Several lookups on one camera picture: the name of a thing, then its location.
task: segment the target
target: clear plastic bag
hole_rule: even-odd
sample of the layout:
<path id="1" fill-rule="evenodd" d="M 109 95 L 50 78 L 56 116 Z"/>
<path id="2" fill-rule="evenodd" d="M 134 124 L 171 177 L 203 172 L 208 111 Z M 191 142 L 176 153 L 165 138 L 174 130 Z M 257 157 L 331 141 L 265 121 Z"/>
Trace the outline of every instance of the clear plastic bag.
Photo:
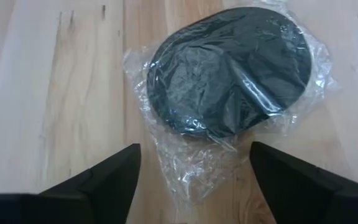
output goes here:
<path id="1" fill-rule="evenodd" d="M 256 1 L 129 50 L 139 97 L 173 194 L 199 202 L 248 159 L 253 136 L 286 135 L 335 84 L 327 48 L 283 1 Z"/>

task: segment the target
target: black round pad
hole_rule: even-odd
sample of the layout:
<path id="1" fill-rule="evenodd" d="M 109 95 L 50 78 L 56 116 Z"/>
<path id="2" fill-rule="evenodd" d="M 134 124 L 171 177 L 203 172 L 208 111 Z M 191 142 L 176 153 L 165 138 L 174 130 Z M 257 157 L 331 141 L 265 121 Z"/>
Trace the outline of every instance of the black round pad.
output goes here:
<path id="1" fill-rule="evenodd" d="M 171 35 L 150 63 L 147 94 L 156 114 L 179 133 L 233 136 L 294 104 L 311 63 L 291 20 L 240 7 Z"/>

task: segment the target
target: black object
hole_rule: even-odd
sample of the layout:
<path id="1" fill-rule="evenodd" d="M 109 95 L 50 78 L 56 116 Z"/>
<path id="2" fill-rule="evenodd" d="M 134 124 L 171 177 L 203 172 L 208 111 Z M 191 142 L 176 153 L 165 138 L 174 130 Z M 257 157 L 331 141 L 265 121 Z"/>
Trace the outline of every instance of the black object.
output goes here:
<path id="1" fill-rule="evenodd" d="M 150 63 L 147 93 L 174 130 L 220 138 L 287 109 L 310 73 L 308 44 L 291 20 L 240 7 L 171 35 Z"/>
<path id="2" fill-rule="evenodd" d="M 0 195 L 0 220 L 9 223 L 125 224 L 140 170 L 133 144 L 39 195 Z"/>
<path id="3" fill-rule="evenodd" d="M 358 224 L 358 184 L 254 142 L 250 161 L 277 224 Z"/>

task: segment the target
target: wooden surface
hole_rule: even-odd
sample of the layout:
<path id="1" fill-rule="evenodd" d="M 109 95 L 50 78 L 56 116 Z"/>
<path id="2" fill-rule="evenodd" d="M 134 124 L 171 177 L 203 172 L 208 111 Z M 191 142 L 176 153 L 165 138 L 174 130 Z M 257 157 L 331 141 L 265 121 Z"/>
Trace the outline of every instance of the wooden surface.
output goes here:
<path id="1" fill-rule="evenodd" d="M 0 0 L 0 192 L 40 192 L 142 145 L 128 223 L 274 223 L 250 164 L 194 207 L 173 206 L 122 72 L 127 49 L 244 0 Z M 329 47 L 341 89 L 287 138 L 256 136 L 358 181 L 358 1 L 292 0 Z"/>

